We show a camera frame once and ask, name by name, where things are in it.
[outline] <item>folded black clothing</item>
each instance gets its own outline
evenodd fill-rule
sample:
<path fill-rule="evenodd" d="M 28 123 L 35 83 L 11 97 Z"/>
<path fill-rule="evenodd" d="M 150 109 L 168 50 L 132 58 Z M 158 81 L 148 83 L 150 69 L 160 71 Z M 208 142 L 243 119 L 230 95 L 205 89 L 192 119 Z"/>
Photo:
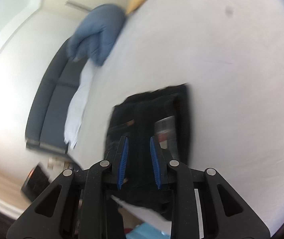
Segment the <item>folded black clothing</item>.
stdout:
<path fill-rule="evenodd" d="M 150 138 L 156 135 L 155 123 L 174 116 L 178 160 L 187 164 L 190 147 L 190 113 L 187 85 L 170 86 L 154 92 L 128 97 L 114 107 L 106 135 L 105 159 L 114 160 L 121 136 L 128 137 L 129 153 L 125 179 L 115 193 L 126 202 L 151 208 L 171 219 L 171 193 L 155 184 Z"/>

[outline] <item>light blue cloth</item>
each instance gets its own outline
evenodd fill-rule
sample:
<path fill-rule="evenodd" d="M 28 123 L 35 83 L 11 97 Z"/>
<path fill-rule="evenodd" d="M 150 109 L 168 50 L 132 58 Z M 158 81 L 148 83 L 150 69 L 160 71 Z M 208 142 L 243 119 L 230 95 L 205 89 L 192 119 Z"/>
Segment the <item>light blue cloth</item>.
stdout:
<path fill-rule="evenodd" d="M 124 11 L 114 4 L 103 4 L 83 19 L 67 43 L 66 54 L 73 61 L 87 56 L 103 65 L 124 25 Z"/>
<path fill-rule="evenodd" d="M 152 227 L 148 223 L 143 223 L 126 234 L 126 239 L 170 239 L 170 235 L 166 235 L 160 230 Z"/>

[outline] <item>bed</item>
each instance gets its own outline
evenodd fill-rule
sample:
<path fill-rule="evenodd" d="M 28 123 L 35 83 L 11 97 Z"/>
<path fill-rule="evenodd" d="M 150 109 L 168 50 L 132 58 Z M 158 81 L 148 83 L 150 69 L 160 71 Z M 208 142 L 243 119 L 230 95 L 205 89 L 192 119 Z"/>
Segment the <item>bed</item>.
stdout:
<path fill-rule="evenodd" d="M 190 167 L 217 169 L 273 235 L 284 223 L 284 0 L 147 0 L 96 71 L 69 154 L 89 168 L 114 105 L 182 83 Z"/>

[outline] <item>gray sofa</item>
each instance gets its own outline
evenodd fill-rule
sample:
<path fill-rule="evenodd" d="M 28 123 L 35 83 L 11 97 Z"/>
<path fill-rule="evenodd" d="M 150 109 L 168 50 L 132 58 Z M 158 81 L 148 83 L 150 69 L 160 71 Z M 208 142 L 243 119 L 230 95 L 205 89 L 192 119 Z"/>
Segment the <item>gray sofa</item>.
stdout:
<path fill-rule="evenodd" d="M 79 87 L 87 61 L 66 56 L 66 42 L 49 64 L 34 97 L 25 130 L 26 147 L 71 160 L 64 143 L 64 124 L 70 101 Z"/>

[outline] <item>stain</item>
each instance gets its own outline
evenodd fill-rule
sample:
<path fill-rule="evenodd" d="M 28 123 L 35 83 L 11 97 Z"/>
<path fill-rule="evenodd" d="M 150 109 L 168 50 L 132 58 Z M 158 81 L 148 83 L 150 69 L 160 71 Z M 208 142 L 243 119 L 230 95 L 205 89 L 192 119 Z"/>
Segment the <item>stain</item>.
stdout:
<path fill-rule="evenodd" d="M 234 9 L 231 6 L 225 7 L 225 14 L 227 17 L 232 18 L 234 14 Z"/>

